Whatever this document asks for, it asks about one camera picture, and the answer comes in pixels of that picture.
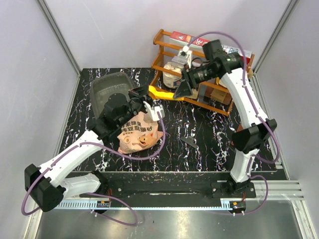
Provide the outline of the yellow plastic scoop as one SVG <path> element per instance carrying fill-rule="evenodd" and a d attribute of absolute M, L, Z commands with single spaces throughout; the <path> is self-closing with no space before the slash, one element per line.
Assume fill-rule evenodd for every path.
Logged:
<path fill-rule="evenodd" d="M 148 95 L 153 100 L 183 101 L 184 97 L 174 98 L 174 93 L 158 91 L 154 86 L 148 86 Z"/>

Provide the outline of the pink cat litter bag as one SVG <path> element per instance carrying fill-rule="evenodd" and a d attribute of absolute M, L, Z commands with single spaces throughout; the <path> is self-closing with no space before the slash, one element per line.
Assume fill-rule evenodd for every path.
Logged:
<path fill-rule="evenodd" d="M 130 154 L 153 147 L 163 136 L 159 125 L 147 114 L 139 112 L 121 127 L 118 152 Z"/>

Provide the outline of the black bag clip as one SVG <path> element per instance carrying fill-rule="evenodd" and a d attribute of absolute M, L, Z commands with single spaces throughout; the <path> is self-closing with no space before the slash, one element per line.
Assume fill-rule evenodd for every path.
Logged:
<path fill-rule="evenodd" d="M 195 138 L 192 136 L 187 136 L 187 137 L 181 136 L 179 139 L 193 148 L 198 148 L 198 145 L 195 143 Z"/>

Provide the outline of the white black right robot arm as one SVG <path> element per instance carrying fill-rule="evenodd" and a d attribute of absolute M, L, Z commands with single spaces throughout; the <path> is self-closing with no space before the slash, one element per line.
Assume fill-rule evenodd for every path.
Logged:
<path fill-rule="evenodd" d="M 198 67 L 192 64 L 192 51 L 184 46 L 178 56 L 186 63 L 181 71 L 181 82 L 173 97 L 180 99 L 192 95 L 200 83 L 219 78 L 228 89 L 238 110 L 242 130 L 232 135 L 236 148 L 230 177 L 221 191 L 232 197 L 240 196 L 250 184 L 251 164 L 260 146 L 273 135 L 277 127 L 275 119 L 269 119 L 260 107 L 251 86 L 247 82 L 245 58 L 237 52 L 226 53 L 219 40 L 203 45 L 206 62 Z"/>

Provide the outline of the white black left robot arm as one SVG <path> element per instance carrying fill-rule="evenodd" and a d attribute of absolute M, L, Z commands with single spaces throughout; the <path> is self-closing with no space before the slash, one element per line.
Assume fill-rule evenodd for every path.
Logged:
<path fill-rule="evenodd" d="M 122 127 L 139 113 L 158 119 L 153 109 L 149 86 L 113 94 L 91 94 L 91 104 L 98 109 L 88 129 L 71 146 L 53 159 L 24 170 L 27 194 L 43 212 L 56 208 L 62 200 L 81 194 L 106 195 L 109 182 L 98 170 L 87 175 L 68 178 L 69 173 L 89 156 L 114 142 Z"/>

